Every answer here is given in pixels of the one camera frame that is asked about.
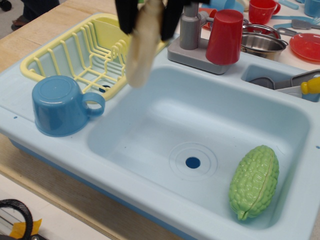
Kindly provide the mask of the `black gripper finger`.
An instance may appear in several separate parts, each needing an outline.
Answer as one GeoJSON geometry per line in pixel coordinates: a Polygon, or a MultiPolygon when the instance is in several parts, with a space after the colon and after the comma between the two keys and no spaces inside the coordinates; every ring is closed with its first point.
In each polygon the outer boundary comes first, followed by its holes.
{"type": "Polygon", "coordinates": [[[162,41],[167,41],[173,37],[183,9],[183,0],[167,1],[167,5],[163,12],[163,20],[160,34],[162,41]]]}
{"type": "Polygon", "coordinates": [[[115,0],[119,26],[125,34],[130,34],[134,28],[138,2],[138,0],[115,0]]]}

